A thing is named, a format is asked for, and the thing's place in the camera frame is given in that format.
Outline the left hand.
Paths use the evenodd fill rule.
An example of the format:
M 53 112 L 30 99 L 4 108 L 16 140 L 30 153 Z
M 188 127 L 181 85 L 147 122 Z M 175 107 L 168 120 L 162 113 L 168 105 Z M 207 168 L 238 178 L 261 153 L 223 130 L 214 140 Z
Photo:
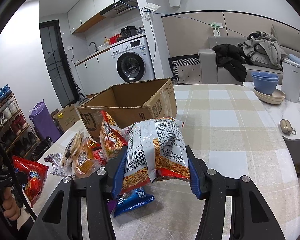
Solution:
M 3 208 L 4 216 L 11 221 L 17 220 L 21 215 L 21 211 L 11 193 L 11 188 L 6 188 L 2 196 L 3 201 L 2 204 L 0 204 L 0 208 Z

